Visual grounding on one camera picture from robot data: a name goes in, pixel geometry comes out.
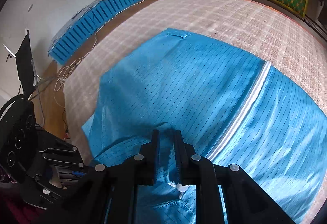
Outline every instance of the blue striped fabric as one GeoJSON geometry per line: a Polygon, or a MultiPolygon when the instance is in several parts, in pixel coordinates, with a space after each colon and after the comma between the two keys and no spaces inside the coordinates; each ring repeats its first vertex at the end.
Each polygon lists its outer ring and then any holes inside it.
{"type": "MultiPolygon", "coordinates": [[[[203,35],[167,29],[100,79],[84,124],[94,158],[120,164],[161,131],[155,186],[138,192],[137,223],[195,223],[194,187],[180,199],[173,130],[206,156],[230,125],[262,69],[260,58],[203,35]]],[[[214,163],[237,163],[299,222],[326,170],[326,116],[294,82],[271,68],[241,126],[214,163]]]]}

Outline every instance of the mattress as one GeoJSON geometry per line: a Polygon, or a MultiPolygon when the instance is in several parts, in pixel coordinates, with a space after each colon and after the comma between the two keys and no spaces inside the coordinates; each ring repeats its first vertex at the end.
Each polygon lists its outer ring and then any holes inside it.
{"type": "MultiPolygon", "coordinates": [[[[249,0],[160,0],[106,36],[67,79],[64,87],[70,136],[87,163],[92,156],[81,126],[93,114],[99,78],[140,44],[166,28],[188,30],[240,47],[297,83],[326,114],[327,51],[299,24],[249,0]]],[[[303,223],[326,198],[326,176],[303,223]]]]}

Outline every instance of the bed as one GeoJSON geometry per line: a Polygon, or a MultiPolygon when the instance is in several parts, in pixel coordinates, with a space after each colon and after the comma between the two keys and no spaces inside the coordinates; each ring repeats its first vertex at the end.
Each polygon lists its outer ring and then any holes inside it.
{"type": "MultiPolygon", "coordinates": [[[[86,163],[92,157],[81,126],[93,114],[99,77],[166,28],[182,29],[240,47],[268,60],[327,113],[326,43],[284,14],[250,0],[160,0],[142,9],[102,40],[64,87],[70,136],[86,163]]],[[[309,223],[327,197],[327,177],[306,214],[309,223]]]]}

